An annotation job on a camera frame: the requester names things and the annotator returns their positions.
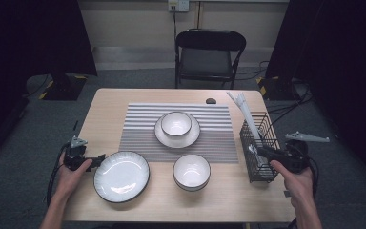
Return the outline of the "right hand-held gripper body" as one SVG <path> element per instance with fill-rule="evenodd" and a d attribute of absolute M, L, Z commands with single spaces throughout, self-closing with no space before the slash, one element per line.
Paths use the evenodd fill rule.
<path fill-rule="evenodd" d="M 310 166 L 308 142 L 329 143 L 330 138 L 295 132 L 286 134 L 284 150 L 277 150 L 277 159 L 288 171 L 299 174 Z"/>

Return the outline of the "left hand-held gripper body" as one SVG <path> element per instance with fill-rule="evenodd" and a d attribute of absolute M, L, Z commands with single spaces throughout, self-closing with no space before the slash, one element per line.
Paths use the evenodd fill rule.
<path fill-rule="evenodd" d="M 71 138 L 71 142 L 66 147 L 64 155 L 64 165 L 72 171 L 76 171 L 86 160 L 84 154 L 86 151 L 87 140 L 77 136 Z"/>

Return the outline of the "black wire basket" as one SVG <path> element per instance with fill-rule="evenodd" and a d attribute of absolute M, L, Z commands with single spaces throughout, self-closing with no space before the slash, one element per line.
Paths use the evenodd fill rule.
<path fill-rule="evenodd" d="M 252 113 L 252 117 L 259 131 L 262 140 L 262 146 L 270 146 L 275 149 L 279 149 L 279 143 L 276 139 L 273 125 L 268 114 L 263 112 L 256 112 Z M 277 171 L 270 165 L 270 162 L 267 158 L 264 157 L 266 159 L 265 168 L 263 170 L 256 169 L 256 159 L 263 156 L 254 156 L 248 149 L 250 145 L 254 145 L 256 148 L 258 147 L 255 144 L 254 137 L 246 121 L 243 122 L 239 135 L 246 161 L 249 181 L 273 181 L 277 176 Z"/>

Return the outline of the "bundle of white chopsticks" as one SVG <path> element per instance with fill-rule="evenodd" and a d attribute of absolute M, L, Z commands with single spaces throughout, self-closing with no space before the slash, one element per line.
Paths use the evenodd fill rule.
<path fill-rule="evenodd" d="M 227 95 L 231 98 L 231 100 L 236 104 L 236 106 L 240 109 L 241 113 L 244 115 L 245 120 L 249 126 L 249 129 L 254 137 L 256 146 L 261 147 L 262 140 L 261 140 L 259 131 L 254 123 L 251 109 L 248 106 L 248 103 L 246 101 L 244 94 L 239 93 L 237 96 L 234 96 L 231 92 L 227 92 Z"/>

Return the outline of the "white bowl black rim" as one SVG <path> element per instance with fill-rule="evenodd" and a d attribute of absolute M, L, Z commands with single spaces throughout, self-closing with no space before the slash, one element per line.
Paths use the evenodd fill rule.
<path fill-rule="evenodd" d="M 173 165 L 173 179 L 178 187 L 195 192 L 203 189 L 211 177 L 211 165 L 199 155 L 181 156 Z"/>
<path fill-rule="evenodd" d="M 181 112 L 170 112 L 161 118 L 161 130 L 169 136 L 183 136 L 192 128 L 189 116 Z"/>

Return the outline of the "white plate black rim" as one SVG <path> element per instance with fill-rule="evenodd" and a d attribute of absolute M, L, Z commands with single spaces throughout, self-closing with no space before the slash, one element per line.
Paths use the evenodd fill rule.
<path fill-rule="evenodd" d="M 117 152 L 108 156 L 96 170 L 94 189 L 98 196 L 112 203 L 138 197 L 150 180 L 147 160 L 135 152 Z"/>
<path fill-rule="evenodd" d="M 185 113 L 189 116 L 192 121 L 191 130 L 183 136 L 169 136 L 163 133 L 161 130 L 161 118 L 162 115 L 155 123 L 154 134 L 159 142 L 170 148 L 185 148 L 194 144 L 200 136 L 200 124 L 199 122 L 190 114 Z"/>

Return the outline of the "person's left hand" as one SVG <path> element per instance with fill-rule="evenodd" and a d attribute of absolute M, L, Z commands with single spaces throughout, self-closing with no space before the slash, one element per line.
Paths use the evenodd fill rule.
<path fill-rule="evenodd" d="M 76 189 L 81 177 L 90 168 L 91 164 L 92 160 L 87 159 L 75 171 L 69 169 L 66 165 L 62 165 L 58 170 L 59 179 L 54 197 L 66 201 Z"/>

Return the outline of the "person's right hand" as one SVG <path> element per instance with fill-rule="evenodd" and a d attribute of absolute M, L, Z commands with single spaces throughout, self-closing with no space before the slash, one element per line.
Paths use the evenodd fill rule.
<path fill-rule="evenodd" d="M 294 174 L 276 160 L 272 160 L 270 164 L 284 177 L 284 186 L 290 191 L 294 201 L 306 201 L 314 198 L 314 176 L 310 168 L 304 169 L 300 174 Z"/>

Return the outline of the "grey striped placemat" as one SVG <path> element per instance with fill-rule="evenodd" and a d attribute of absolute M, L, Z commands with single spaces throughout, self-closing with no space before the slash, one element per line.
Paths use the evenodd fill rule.
<path fill-rule="evenodd" d="M 170 112 L 191 115 L 199 124 L 196 141 L 183 148 L 165 146 L 156 137 L 159 119 Z M 237 163 L 233 125 L 227 105 L 189 103 L 130 103 L 119 146 L 149 162 L 172 162 L 180 156 L 204 156 L 210 163 Z"/>

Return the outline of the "black stand base striped tape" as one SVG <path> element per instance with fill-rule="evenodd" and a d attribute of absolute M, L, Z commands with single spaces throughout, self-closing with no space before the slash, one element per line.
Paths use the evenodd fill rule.
<path fill-rule="evenodd" d="M 52 80 L 39 98 L 41 100 L 75 101 L 87 81 L 86 76 L 64 75 L 60 80 Z"/>
<path fill-rule="evenodd" d="M 298 100 L 300 96 L 292 81 L 280 77 L 258 78 L 256 83 L 264 99 L 267 100 Z"/>

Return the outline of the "black curtain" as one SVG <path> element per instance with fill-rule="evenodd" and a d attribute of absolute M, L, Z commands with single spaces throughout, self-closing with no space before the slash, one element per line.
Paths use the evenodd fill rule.
<path fill-rule="evenodd" d="M 0 146 L 41 74 L 97 74 L 78 0 L 0 0 Z"/>
<path fill-rule="evenodd" d="M 289 0 L 266 76 L 306 80 L 366 165 L 366 0 Z"/>

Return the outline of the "black folding chair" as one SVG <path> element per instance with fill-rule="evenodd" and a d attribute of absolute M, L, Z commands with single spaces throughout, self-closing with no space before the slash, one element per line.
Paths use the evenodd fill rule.
<path fill-rule="evenodd" d="M 175 87 L 185 79 L 230 83 L 232 89 L 246 45 L 246 38 L 237 31 L 182 31 L 174 39 Z"/>

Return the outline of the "white wall socket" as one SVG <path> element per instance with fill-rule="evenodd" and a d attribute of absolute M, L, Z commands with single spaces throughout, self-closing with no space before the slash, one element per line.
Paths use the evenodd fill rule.
<path fill-rule="evenodd" d="M 168 11 L 188 12 L 190 0 L 168 0 Z"/>

